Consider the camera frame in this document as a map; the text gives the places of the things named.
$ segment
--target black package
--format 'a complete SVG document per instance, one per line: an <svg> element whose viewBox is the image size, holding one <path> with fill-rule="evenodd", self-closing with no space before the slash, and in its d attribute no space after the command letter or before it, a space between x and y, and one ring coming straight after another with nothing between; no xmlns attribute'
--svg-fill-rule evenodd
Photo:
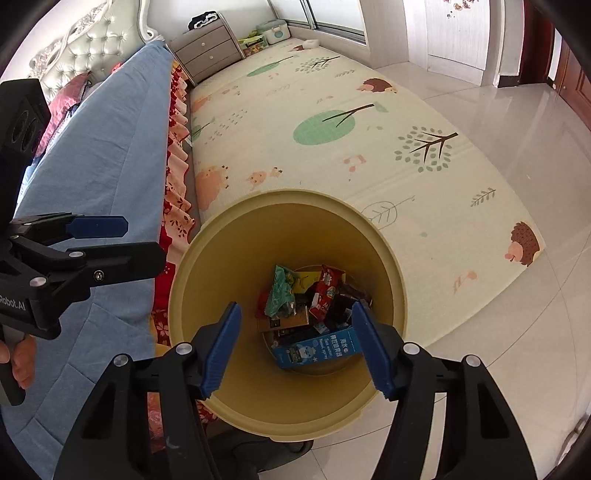
<svg viewBox="0 0 591 480"><path fill-rule="evenodd" d="M339 282L335 300L336 299L339 299L342 305L345 305L348 309L352 309L353 304L358 300L365 300L370 307L372 303L371 296L367 295L364 291L358 290L350 284L343 282Z"/></svg>
<svg viewBox="0 0 591 480"><path fill-rule="evenodd" d="M276 330L273 333L273 343L278 346L292 345L293 343L303 342L318 337L319 334L312 325L305 325L302 327L286 328L283 330Z"/></svg>

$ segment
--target tree print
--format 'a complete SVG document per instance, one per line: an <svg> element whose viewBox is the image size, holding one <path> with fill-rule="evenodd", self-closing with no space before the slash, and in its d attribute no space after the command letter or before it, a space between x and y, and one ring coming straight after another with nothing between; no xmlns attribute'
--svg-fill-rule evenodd
<svg viewBox="0 0 591 480"><path fill-rule="evenodd" d="M477 193L476 195L474 195L472 197L472 203L470 204L471 207L474 207L474 205L478 205L479 203L484 203L485 199L488 200L491 198L491 196L493 198L495 198L495 189L491 189L490 187L488 187L488 190L481 190L480 193Z"/></svg>
<svg viewBox="0 0 591 480"><path fill-rule="evenodd" d="M387 202L386 200L375 202L365 207L361 211L361 214L373 223L378 230L381 230L388 225L392 225L396 221L398 218L398 205L409 200L414 202L414 195L402 202L398 202L396 205L392 202Z"/></svg>
<svg viewBox="0 0 591 480"><path fill-rule="evenodd" d="M337 73L337 74L335 75L335 78L339 78L339 77L342 77L342 76L344 76L344 75L349 75L349 74L351 74L351 73L355 73L355 71L354 71L353 69L351 69L351 70L347 70L347 71L345 71L345 72Z"/></svg>
<svg viewBox="0 0 591 480"><path fill-rule="evenodd" d="M418 168L419 172L424 170L427 171L441 171L443 168L449 168L449 162L452 160L452 152L450 151L453 147L446 143L448 140L457 137L457 132L450 135L442 135L442 130L435 132L434 128L427 130L426 127L413 127L406 137L398 137L399 140L404 140L405 145L402 146L403 150L410 150L412 146L416 148L408 152L396 150L396 161L402 160L404 155L404 161L409 163L412 161L415 165L420 165Z"/></svg>
<svg viewBox="0 0 591 480"><path fill-rule="evenodd" d="M297 126L294 130L294 140L300 145L322 145L343 138L355 128L353 115L371 107L374 107L378 112L388 112L378 102L374 102L347 112L330 110L318 113Z"/></svg>
<svg viewBox="0 0 591 480"><path fill-rule="evenodd" d="M212 123L214 123L215 120L216 120L215 117L213 117L208 123L206 123L203 126L195 125L195 130L191 133L191 142L194 142L195 140L197 140L201 136L201 132L203 131L203 129L205 127L207 127L208 125L211 125Z"/></svg>
<svg viewBox="0 0 591 480"><path fill-rule="evenodd" d="M252 72L250 72L246 76L247 77L254 77L256 75L260 75L261 73L268 72L269 70L272 70L275 67L277 67L282 61L292 59L295 56L296 55L292 55L291 57L287 57L286 59L281 59L281 60L278 60L278 61L274 61L272 63L267 63L266 65L263 65L262 67L258 67L256 70L253 70Z"/></svg>
<svg viewBox="0 0 591 480"><path fill-rule="evenodd" d="M335 59L338 59L340 57L332 57L332 58L320 58L320 57L316 57L313 59L310 59L308 61L305 61L304 63L302 63L300 65L300 68L295 69L297 72L306 72L306 73L310 73L310 72L318 72L319 70L323 70L325 69L328 64Z"/></svg>
<svg viewBox="0 0 591 480"><path fill-rule="evenodd" d="M248 113L247 110L241 109L238 112L234 112L232 115L230 115L223 122L217 122L216 125L213 125L213 127L215 127L215 130L211 133L211 135L209 135L207 137L207 139L204 142L204 145L207 145L210 142L215 142L216 139L221 138L224 135L224 133L226 132L226 130L228 130L233 125L237 125L238 123L240 123L240 121L244 118L244 115L246 115L247 113ZM201 134L203 129L205 129L205 127L207 127L208 125L213 124L214 121L215 121L215 118L212 118L212 120L208 124L204 125L203 127L200 127L199 125L197 125L197 130L193 134L194 135L193 139L194 140L198 139L199 135Z"/></svg>

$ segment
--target green tree print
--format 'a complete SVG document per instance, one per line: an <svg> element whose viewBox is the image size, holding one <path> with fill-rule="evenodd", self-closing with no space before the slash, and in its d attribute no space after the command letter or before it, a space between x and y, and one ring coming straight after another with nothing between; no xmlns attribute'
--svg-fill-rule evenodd
<svg viewBox="0 0 591 480"><path fill-rule="evenodd" d="M388 112L382 105L375 102L347 112L330 110L318 113L297 126L293 134L294 140L300 145L322 145L343 138L355 128L353 115L371 107L375 107L378 112Z"/></svg>
<svg viewBox="0 0 591 480"><path fill-rule="evenodd" d="M274 61L273 63L267 63L267 65L263 65L262 67L258 67L256 70L253 70L252 72L250 72L246 76L247 77L255 77L256 75L260 75L261 73L268 72L269 70L272 70L275 67L277 67L282 61L292 59L293 57L295 57L295 55L292 55L291 57L287 57L286 59Z"/></svg>

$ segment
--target white wall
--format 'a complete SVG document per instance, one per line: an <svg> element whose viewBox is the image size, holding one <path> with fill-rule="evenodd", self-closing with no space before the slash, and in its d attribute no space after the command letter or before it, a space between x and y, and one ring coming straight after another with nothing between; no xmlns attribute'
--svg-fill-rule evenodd
<svg viewBox="0 0 591 480"><path fill-rule="evenodd" d="M404 0L408 61L427 70L427 7L423 0Z"/></svg>
<svg viewBox="0 0 591 480"><path fill-rule="evenodd" d="M27 77L29 61L39 50L49 45L56 38L65 35L80 17L84 17L92 8L105 0L61 0L37 22L25 40L21 43L8 67L0 78L14 80Z"/></svg>
<svg viewBox="0 0 591 480"><path fill-rule="evenodd" d="M523 0L505 0L505 34L503 37L499 75L519 75L524 28L525 13Z"/></svg>
<svg viewBox="0 0 591 480"><path fill-rule="evenodd" d="M221 12L238 38L275 18L267 0L151 0L148 25L172 40L187 31L193 17L209 10Z"/></svg>
<svg viewBox="0 0 591 480"><path fill-rule="evenodd" d="M404 1L360 0L359 3L365 23L365 40L371 55L371 67L378 69L408 61Z"/></svg>
<svg viewBox="0 0 591 480"><path fill-rule="evenodd" d="M498 86L499 68L505 38L505 3L491 0L489 10L491 13L491 28L488 41L488 57L480 84Z"/></svg>

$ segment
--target cardboard box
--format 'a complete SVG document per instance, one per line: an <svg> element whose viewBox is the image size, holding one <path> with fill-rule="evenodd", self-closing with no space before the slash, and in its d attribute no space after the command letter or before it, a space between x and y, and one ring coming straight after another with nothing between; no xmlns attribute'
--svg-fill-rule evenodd
<svg viewBox="0 0 591 480"><path fill-rule="evenodd" d="M257 319L258 330L260 333L271 332L273 330L281 330L286 328L301 327L310 323L308 307L300 310L295 315L290 315L287 318L270 319L266 317Z"/></svg>
<svg viewBox="0 0 591 480"><path fill-rule="evenodd" d="M353 327L348 327L272 350L279 367L294 368L361 353L361 346Z"/></svg>
<svg viewBox="0 0 591 480"><path fill-rule="evenodd" d="M297 278L293 287L291 288L292 293L306 293L306 290L310 288L314 283L320 280L320 274L322 273L321 270L313 271L313 272L295 272L297 274ZM340 276L341 281L346 281L346 274Z"/></svg>

